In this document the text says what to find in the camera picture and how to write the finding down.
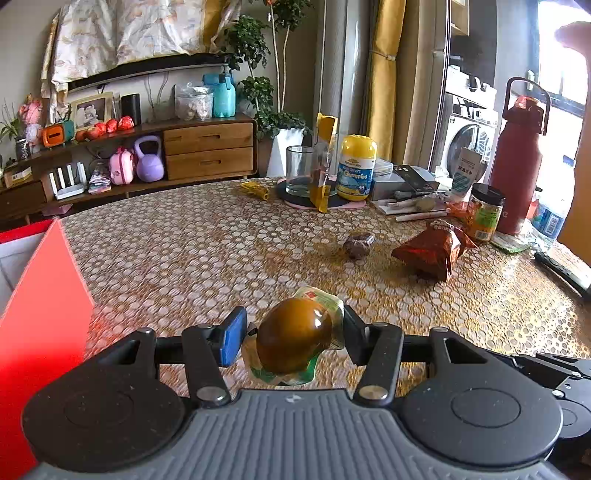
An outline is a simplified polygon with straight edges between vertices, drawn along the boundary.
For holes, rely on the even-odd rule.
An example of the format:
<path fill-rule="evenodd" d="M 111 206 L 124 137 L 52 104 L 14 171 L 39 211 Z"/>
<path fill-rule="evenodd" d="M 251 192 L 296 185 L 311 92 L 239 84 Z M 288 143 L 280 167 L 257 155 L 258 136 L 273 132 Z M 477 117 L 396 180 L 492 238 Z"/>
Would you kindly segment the person's hand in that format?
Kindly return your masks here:
<path fill-rule="evenodd" d="M 590 62 L 591 53 L 591 23 L 578 21 L 559 28 L 555 33 L 556 39 L 566 48 L 582 54 Z"/>

